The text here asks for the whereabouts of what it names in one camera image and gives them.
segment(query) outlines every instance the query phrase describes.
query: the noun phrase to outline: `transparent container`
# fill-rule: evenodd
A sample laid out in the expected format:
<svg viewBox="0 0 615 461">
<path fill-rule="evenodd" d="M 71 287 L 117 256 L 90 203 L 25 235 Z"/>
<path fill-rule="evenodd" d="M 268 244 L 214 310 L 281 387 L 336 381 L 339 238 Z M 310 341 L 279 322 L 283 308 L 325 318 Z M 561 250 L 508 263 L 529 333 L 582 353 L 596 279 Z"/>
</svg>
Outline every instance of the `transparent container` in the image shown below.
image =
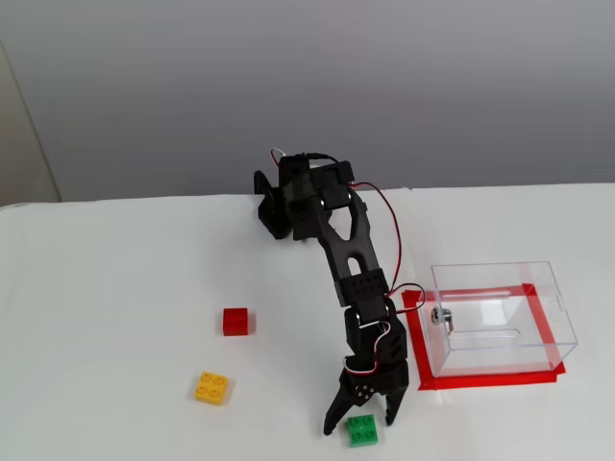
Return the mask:
<svg viewBox="0 0 615 461">
<path fill-rule="evenodd" d="M 552 371 L 577 345 L 549 262 L 431 272 L 419 312 L 434 376 Z"/>
</svg>

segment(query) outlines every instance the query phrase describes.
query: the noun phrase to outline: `lego brick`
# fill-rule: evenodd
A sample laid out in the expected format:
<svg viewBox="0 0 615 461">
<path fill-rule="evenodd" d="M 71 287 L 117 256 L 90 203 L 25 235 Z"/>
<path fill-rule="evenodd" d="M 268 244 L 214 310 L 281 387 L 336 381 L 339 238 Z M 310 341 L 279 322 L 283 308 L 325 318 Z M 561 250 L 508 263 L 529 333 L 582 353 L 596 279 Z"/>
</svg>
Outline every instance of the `lego brick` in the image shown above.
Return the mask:
<svg viewBox="0 0 615 461">
<path fill-rule="evenodd" d="M 348 432 L 350 446 L 365 447 L 375 445 L 378 442 L 378 433 L 373 415 L 357 416 L 348 419 Z"/>
<path fill-rule="evenodd" d="M 194 398 L 213 405 L 221 405 L 228 384 L 229 379 L 225 376 L 202 372 L 194 391 Z"/>
<path fill-rule="evenodd" d="M 224 309 L 222 331 L 225 336 L 246 336 L 248 334 L 248 309 L 246 307 Z"/>
</svg>

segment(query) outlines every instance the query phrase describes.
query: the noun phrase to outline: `cable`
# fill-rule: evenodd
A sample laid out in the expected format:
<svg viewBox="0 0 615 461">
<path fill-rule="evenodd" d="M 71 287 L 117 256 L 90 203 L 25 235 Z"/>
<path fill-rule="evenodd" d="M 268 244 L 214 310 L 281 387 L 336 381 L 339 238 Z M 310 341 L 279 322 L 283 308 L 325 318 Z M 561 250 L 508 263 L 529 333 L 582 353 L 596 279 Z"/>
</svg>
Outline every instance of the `cable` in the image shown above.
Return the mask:
<svg viewBox="0 0 615 461">
<path fill-rule="evenodd" d="M 334 163 L 339 163 L 339 161 L 337 161 L 337 158 L 328 156 L 327 154 L 320 154 L 318 152 L 308 152 L 308 153 L 304 152 L 303 155 L 306 156 L 307 158 L 311 158 L 313 160 L 317 160 L 317 159 L 321 158 L 321 159 L 330 160 L 330 161 L 332 161 Z"/>
<path fill-rule="evenodd" d="M 350 184 L 352 188 L 361 187 L 362 185 L 369 185 L 371 188 L 376 190 L 376 192 L 378 192 L 381 195 L 382 199 L 386 203 L 386 206 L 388 206 L 388 209 L 391 212 L 391 215 L 393 216 L 393 223 L 395 224 L 395 232 L 397 232 L 397 267 L 395 268 L 395 276 L 393 276 L 393 282 L 391 283 L 391 287 L 393 287 L 395 286 L 395 282 L 397 281 L 397 276 L 399 276 L 400 267 L 402 265 L 402 235 L 400 233 L 400 226 L 397 223 L 397 216 L 395 215 L 393 206 L 391 206 L 391 204 L 388 203 L 388 200 L 386 200 L 386 197 L 384 197 L 384 194 L 381 192 L 381 190 L 375 187 L 373 184 L 371 184 L 370 182 L 356 182 L 354 184 Z M 386 296 L 389 296 L 391 293 L 392 293 L 392 290 L 389 291 Z"/>
<path fill-rule="evenodd" d="M 381 334 L 378 338 L 376 338 L 376 341 L 374 341 L 374 353 L 378 354 L 378 343 L 381 341 L 381 339 L 386 336 L 388 333 L 391 332 L 391 324 L 389 324 L 388 322 L 375 322 L 375 323 L 371 323 L 371 324 L 367 324 L 367 325 L 362 325 L 359 328 L 366 328 L 366 327 L 370 327 L 374 324 L 384 324 L 386 325 L 386 331 Z M 374 368 L 371 370 L 364 370 L 364 371 L 359 371 L 359 370 L 351 370 L 350 368 L 348 368 L 348 365 L 346 365 L 346 360 L 348 359 L 348 357 L 344 357 L 344 369 L 350 373 L 351 375 L 358 375 L 358 376 L 368 376 L 371 375 L 373 373 L 376 372 L 376 370 L 378 369 L 380 362 L 378 359 L 376 359 L 376 362 L 374 362 Z"/>
<path fill-rule="evenodd" d="M 278 161 L 276 160 L 276 156 L 273 155 L 273 151 L 278 151 L 282 154 L 282 157 L 285 157 L 286 154 L 283 152 L 282 149 L 278 149 L 277 147 L 274 147 L 273 149 L 271 149 L 271 151 L 269 152 L 269 154 L 271 154 L 271 159 L 273 160 L 273 162 L 276 165 L 276 168 L 280 168 L 280 164 L 278 163 Z"/>
<path fill-rule="evenodd" d="M 402 283 L 399 286 L 396 286 L 395 288 L 393 288 L 387 295 L 387 298 L 390 298 L 391 296 L 393 296 L 393 294 L 399 290 L 400 288 L 402 288 L 403 286 L 416 286 L 421 290 L 421 293 L 423 293 L 423 302 L 420 303 L 419 305 L 415 306 L 415 307 L 409 307 L 408 309 L 400 309 L 400 310 L 396 310 L 395 312 L 398 314 L 402 314 L 404 312 L 412 312 L 413 310 L 418 310 L 421 307 L 423 307 L 423 305 L 425 304 L 425 301 L 427 300 L 427 293 L 425 292 L 425 289 L 419 285 L 418 283 Z"/>
</svg>

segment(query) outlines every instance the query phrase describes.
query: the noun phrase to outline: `yellow lego brick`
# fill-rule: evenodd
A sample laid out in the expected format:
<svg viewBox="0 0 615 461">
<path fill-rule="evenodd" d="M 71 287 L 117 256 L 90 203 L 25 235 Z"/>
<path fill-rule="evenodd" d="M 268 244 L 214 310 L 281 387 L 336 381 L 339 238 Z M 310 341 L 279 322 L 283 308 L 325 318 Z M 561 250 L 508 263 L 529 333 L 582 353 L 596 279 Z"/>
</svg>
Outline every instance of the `yellow lego brick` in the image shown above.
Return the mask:
<svg viewBox="0 0 615 461">
<path fill-rule="evenodd" d="M 229 379 L 225 376 L 202 372 L 196 391 L 194 391 L 194 398 L 214 405 L 221 405 L 228 384 Z"/>
</svg>

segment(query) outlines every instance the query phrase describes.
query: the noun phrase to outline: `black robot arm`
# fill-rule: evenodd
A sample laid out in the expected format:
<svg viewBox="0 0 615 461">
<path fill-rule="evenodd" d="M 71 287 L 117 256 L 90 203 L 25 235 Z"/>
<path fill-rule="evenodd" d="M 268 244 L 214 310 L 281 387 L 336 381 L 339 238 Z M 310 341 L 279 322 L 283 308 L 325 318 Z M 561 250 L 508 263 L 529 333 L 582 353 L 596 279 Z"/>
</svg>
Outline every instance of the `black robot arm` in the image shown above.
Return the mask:
<svg viewBox="0 0 615 461">
<path fill-rule="evenodd" d="M 310 168 L 311 159 L 332 164 Z M 255 193 L 264 194 L 258 218 L 280 239 L 293 231 L 295 240 L 317 238 L 325 250 L 337 298 L 344 312 L 346 339 L 354 355 L 344 359 L 340 388 L 325 417 L 325 435 L 353 406 L 375 393 L 386 396 L 386 422 L 395 420 L 408 386 L 406 330 L 397 318 L 384 273 L 370 238 L 367 205 L 352 189 L 355 180 L 348 161 L 320 154 L 282 157 L 279 187 L 264 174 L 254 175 Z M 352 217 L 350 238 L 342 239 L 329 224 L 335 209 L 347 207 Z M 349 259 L 358 262 L 352 275 Z"/>
</svg>

